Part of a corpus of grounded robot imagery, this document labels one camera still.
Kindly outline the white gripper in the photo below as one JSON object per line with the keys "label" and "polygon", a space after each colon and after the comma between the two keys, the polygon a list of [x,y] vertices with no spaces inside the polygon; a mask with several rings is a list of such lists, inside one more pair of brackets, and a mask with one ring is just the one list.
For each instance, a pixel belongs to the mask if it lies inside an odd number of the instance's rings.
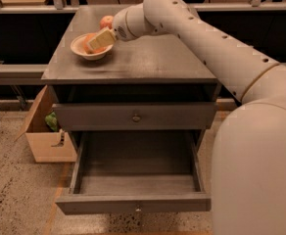
{"label": "white gripper", "polygon": [[107,47],[114,44],[117,39],[135,40],[152,34],[154,30],[155,27],[145,19],[143,5],[133,5],[122,9],[114,16],[113,31],[108,27],[102,28],[88,41],[88,45],[92,49]]}

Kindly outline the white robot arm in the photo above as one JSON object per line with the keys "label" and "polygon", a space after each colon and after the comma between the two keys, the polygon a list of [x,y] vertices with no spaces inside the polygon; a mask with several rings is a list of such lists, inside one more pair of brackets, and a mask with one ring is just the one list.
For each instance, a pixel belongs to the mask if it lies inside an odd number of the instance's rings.
{"label": "white robot arm", "polygon": [[240,102],[212,160],[214,235],[286,235],[286,66],[202,21],[182,0],[143,0],[117,13],[90,49],[171,33]]}

